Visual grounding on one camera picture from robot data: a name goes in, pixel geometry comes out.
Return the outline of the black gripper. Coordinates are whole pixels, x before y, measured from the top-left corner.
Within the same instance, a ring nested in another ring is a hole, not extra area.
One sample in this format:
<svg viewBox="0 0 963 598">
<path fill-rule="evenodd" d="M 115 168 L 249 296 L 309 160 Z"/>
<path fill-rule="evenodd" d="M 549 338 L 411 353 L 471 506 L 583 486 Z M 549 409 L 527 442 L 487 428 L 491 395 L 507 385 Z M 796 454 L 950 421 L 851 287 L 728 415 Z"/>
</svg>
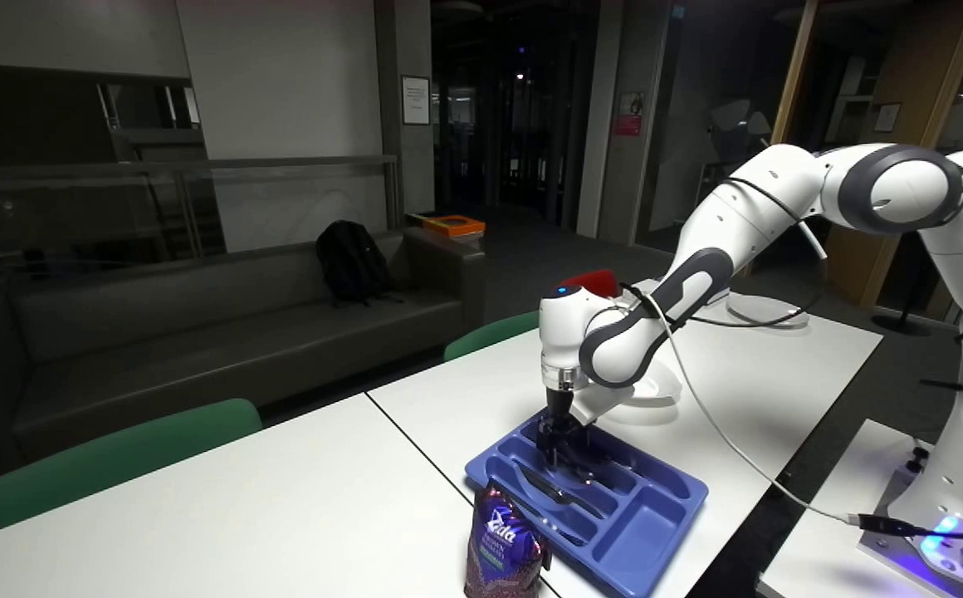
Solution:
<svg viewBox="0 0 963 598">
<path fill-rule="evenodd" d="M 583 428 L 592 426 L 592 415 L 583 413 L 583 406 L 579 403 L 575 391 L 568 389 L 549 389 L 543 391 L 543 421 L 541 421 L 541 434 L 553 446 L 561 442 L 575 442 L 583 434 Z"/>
</svg>

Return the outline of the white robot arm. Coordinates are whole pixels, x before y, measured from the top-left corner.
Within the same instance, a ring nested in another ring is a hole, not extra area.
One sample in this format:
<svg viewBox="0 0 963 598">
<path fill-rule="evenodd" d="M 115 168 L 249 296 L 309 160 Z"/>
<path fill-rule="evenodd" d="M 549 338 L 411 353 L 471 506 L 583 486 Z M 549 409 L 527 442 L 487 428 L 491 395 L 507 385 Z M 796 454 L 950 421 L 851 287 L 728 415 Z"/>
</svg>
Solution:
<svg viewBox="0 0 963 598">
<path fill-rule="evenodd" d="M 809 153 L 775 142 L 753 153 L 696 201 L 662 277 L 612 296 L 561 287 L 537 302 L 549 413 L 568 421 L 612 413 L 702 306 L 809 216 L 867 235 L 919 235 L 961 310 L 954 413 L 933 462 L 880 525 L 963 538 L 963 151 L 852 142 Z"/>
</svg>

